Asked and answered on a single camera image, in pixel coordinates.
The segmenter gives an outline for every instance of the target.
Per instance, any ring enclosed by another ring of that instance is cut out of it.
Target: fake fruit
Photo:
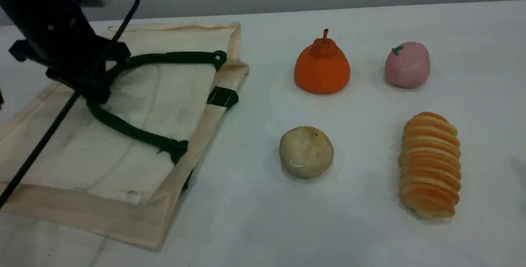
[[[385,79],[397,87],[419,87],[426,82],[429,73],[429,52],[418,42],[406,42],[393,48],[385,62]]]
[[[321,130],[297,127],[282,136],[279,156],[283,166],[292,175],[310,179],[323,174],[329,168],[334,148]]]
[[[323,38],[305,48],[294,69],[295,83],[304,90],[317,94],[331,94],[342,90],[351,76],[349,62],[332,39]]]

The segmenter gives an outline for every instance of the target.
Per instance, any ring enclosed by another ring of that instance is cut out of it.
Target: bread roll
[[[457,129],[438,114],[423,112],[404,128],[400,198],[424,219],[455,215],[460,191],[460,142]]]

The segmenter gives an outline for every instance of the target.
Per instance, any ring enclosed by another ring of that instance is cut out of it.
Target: round bun
[[[321,130],[297,127],[282,136],[279,156],[283,166],[292,175],[310,179],[323,174],[329,168],[334,148]]]

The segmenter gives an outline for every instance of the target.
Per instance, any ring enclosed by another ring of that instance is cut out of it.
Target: black cable
[[[100,63],[106,60],[106,56],[110,52],[111,48],[113,47],[113,44],[115,44],[117,40],[119,40],[120,36],[126,29],[126,26],[128,26],[133,15],[137,11],[137,7],[139,7],[139,2],[140,0],[134,0],[133,6],[131,7],[130,11],[128,12],[124,20],[122,21],[122,24],[120,25],[119,29],[117,30],[117,32],[111,39],[111,43],[109,44],[109,46],[105,48],[105,50],[103,50],[103,53],[100,55],[99,59],[97,59],[96,62],[94,63],[92,72],[87,76],[87,78],[84,80],[82,85],[77,90],[74,91],[73,95],[69,98],[69,100],[66,102],[64,107],[62,107],[62,110],[60,110],[59,114],[57,115],[57,117],[55,118],[55,120],[53,121],[49,129],[46,131],[44,136],[40,139],[40,141],[38,142],[36,147],[33,149],[31,154],[28,156],[26,161],[22,164],[22,166],[16,173],[15,177],[13,177],[13,179],[9,182],[7,187],[4,189],[4,192],[2,192],[2,195],[0,196],[0,209],[4,207],[5,203],[7,202],[11,194],[13,194],[13,192],[15,191],[16,187],[19,185],[24,175],[26,175],[31,165],[37,159],[38,155],[40,155],[40,153],[46,146],[47,142],[49,142],[49,140],[51,139],[51,136],[53,136],[55,131],[58,129],[58,126],[62,123],[62,121],[68,114],[69,110],[71,110],[71,108],[75,104],[75,101],[77,101],[77,99],[81,96],[81,93],[85,85],[87,84],[87,81],[89,81],[92,78],[93,73],[99,69]]]

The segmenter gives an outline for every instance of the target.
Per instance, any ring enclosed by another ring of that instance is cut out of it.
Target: fake bread
[[[421,218],[455,215],[462,177],[459,148],[457,129],[438,114],[417,114],[404,127],[400,199]]]

